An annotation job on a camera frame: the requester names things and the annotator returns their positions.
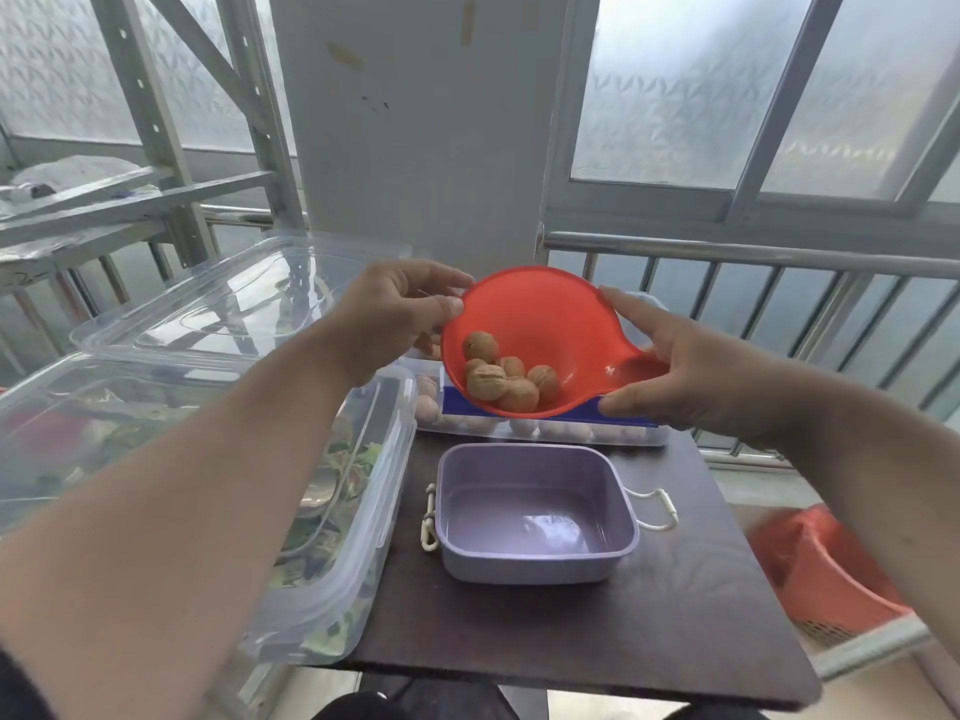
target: table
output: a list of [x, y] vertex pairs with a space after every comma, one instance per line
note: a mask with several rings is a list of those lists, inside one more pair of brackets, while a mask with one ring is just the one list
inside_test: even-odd
[[[819, 699], [810, 660], [689, 434], [659, 449], [600, 448], [628, 488], [666, 488], [679, 525], [641, 532], [609, 581], [572, 586], [462, 583], [424, 552], [425, 488], [463, 442], [474, 440], [417, 434], [377, 599], [340, 666], [762, 710]], [[640, 520], [663, 520], [659, 501], [633, 507]]]

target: white wall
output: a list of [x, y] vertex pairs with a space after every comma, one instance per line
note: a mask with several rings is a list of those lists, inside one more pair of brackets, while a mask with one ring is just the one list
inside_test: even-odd
[[533, 262], [567, 2], [270, 0], [311, 226]]

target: white plastic clip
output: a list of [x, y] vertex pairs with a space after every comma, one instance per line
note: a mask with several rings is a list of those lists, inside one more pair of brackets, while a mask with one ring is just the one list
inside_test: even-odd
[[673, 530], [680, 525], [680, 519], [677, 517], [677, 508], [673, 507], [673, 500], [670, 499], [670, 496], [662, 487], [658, 487], [650, 492], [634, 492], [627, 487], [624, 487], [624, 490], [627, 491], [628, 496], [638, 497], [643, 500], [648, 497], [658, 497], [659, 501], [663, 503], [663, 508], [666, 508], [666, 512], [670, 516], [670, 523], [668, 525], [650, 525], [649, 523], [644, 523], [642, 520], [637, 520], [636, 524], [643, 530], [662, 533], [664, 531]]
[[423, 514], [423, 521], [420, 523], [420, 547], [427, 553], [433, 553], [440, 545], [437, 540], [437, 531], [434, 529], [436, 507], [437, 485], [436, 483], [429, 483], [426, 485], [426, 512]]

